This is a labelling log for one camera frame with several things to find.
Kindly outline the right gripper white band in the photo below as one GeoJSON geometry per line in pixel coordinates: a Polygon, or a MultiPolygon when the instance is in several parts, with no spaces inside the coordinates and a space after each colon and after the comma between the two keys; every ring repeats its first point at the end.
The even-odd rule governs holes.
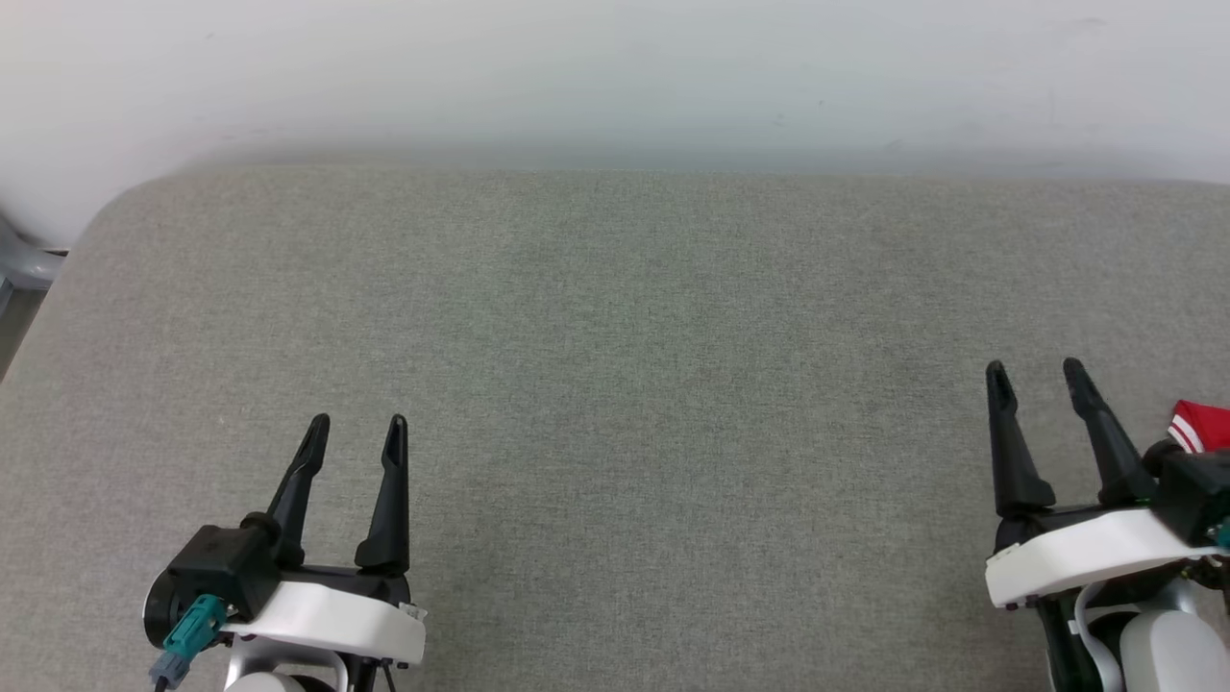
{"type": "Polygon", "coordinates": [[[1148,572],[1209,553],[1205,540],[1184,538],[1151,503],[1157,482],[1079,358],[1063,372],[1073,411],[1084,422],[1098,470],[1102,506],[1054,508],[1018,422],[1016,397],[1001,360],[985,369],[994,504],[1000,524],[985,565],[998,608],[1148,572]]]}

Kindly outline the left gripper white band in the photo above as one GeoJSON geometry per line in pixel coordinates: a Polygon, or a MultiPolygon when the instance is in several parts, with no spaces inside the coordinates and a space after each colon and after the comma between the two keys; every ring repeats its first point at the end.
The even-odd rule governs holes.
{"type": "Polygon", "coordinates": [[[426,623],[412,613],[410,565],[408,425],[395,413],[381,450],[381,489],[357,568],[299,568],[312,478],[322,470],[331,419],[312,415],[280,486],[264,513],[251,513],[262,568],[280,572],[280,585],[260,613],[230,622],[232,642],[269,640],[374,658],[417,667],[426,656],[426,623]]]}

